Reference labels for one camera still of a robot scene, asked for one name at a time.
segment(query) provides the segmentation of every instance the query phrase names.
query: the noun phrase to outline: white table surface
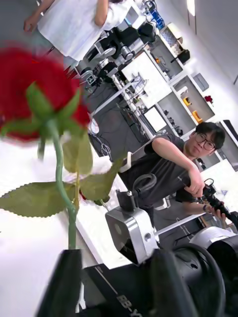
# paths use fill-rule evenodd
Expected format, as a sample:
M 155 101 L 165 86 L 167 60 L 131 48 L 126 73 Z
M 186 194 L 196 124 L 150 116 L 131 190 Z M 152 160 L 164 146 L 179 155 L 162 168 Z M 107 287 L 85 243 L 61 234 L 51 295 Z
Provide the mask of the white table surface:
M 110 168 L 108 158 L 99 158 L 94 150 L 93 157 L 94 172 Z M 41 162 L 36 145 L 23 148 L 0 141 L 0 196 L 30 182 L 54 181 L 55 169 L 52 145 L 46 146 Z M 69 181 L 72 175 L 64 170 L 63 178 Z M 125 189 L 119 176 L 115 187 Z M 117 205 L 113 199 L 108 204 Z M 105 212 L 103 207 L 81 202 L 77 246 L 82 249 L 84 267 L 102 262 L 108 267 L 128 263 L 113 245 Z M 0 316 L 34 316 L 59 254 L 67 246 L 64 212 L 48 218 L 26 218 L 0 210 Z

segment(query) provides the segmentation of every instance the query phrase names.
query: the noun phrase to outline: gray t-shirt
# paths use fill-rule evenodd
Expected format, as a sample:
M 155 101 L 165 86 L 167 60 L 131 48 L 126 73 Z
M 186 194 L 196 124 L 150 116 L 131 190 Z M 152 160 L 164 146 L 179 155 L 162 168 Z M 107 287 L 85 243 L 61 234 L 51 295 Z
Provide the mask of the gray t-shirt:
M 158 136 L 169 140 L 183 152 L 184 141 L 173 134 Z M 152 148 L 152 142 L 145 147 L 146 155 L 133 162 L 132 167 L 121 174 L 121 178 L 129 190 L 135 180 L 144 174 L 152 173 L 157 177 L 156 185 L 139 198 L 141 208 L 150 208 L 162 198 L 176 193 L 178 202 L 195 202 L 196 199 L 184 189 L 190 178 L 187 171 L 175 163 L 160 157 Z

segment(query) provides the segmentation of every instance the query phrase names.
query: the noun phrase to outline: white shirt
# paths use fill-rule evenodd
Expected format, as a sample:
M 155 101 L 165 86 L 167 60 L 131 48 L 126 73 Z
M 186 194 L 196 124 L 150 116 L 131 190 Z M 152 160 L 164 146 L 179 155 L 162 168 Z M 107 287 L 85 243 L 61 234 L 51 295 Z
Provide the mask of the white shirt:
M 55 0 L 38 23 L 38 30 L 64 56 L 80 61 L 103 30 L 123 22 L 131 1 L 109 3 L 107 20 L 98 27 L 94 22 L 97 0 Z

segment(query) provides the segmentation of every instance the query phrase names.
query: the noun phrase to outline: man's arm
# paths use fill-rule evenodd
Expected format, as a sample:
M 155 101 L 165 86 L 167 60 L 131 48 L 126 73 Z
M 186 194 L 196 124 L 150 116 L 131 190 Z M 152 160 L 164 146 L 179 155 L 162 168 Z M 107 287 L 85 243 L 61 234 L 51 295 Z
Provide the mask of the man's arm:
M 47 10 L 55 0 L 43 0 L 38 8 L 24 21 L 24 31 L 32 32 L 40 19 L 41 13 Z
M 98 0 L 97 10 L 95 15 L 95 24 L 103 26 L 108 16 L 108 0 Z
M 183 202 L 184 211 L 187 214 L 202 214 L 204 212 L 211 213 L 213 216 L 216 216 L 218 218 L 221 218 L 222 220 L 226 219 L 226 216 L 224 213 L 221 214 L 220 210 L 215 211 L 214 208 L 212 208 L 209 204 L 198 204 L 198 203 L 189 203 L 189 202 Z
M 191 180 L 190 187 L 186 187 L 186 191 L 194 197 L 202 197 L 202 190 L 205 186 L 202 181 L 199 169 L 190 159 L 188 159 L 172 142 L 164 138 L 156 138 L 152 142 L 152 148 L 159 156 L 170 160 L 175 164 L 183 167 L 188 171 Z

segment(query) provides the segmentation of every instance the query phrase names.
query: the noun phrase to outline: glasses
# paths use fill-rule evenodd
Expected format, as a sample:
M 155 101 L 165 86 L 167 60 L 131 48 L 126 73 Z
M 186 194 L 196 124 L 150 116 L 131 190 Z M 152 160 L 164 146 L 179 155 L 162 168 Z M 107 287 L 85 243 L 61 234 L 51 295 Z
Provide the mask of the glasses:
M 204 149 L 206 149 L 207 151 L 213 150 L 216 146 L 213 142 L 209 141 L 206 139 L 204 134 L 198 133 L 196 135 L 196 141 L 197 143 L 204 143 Z

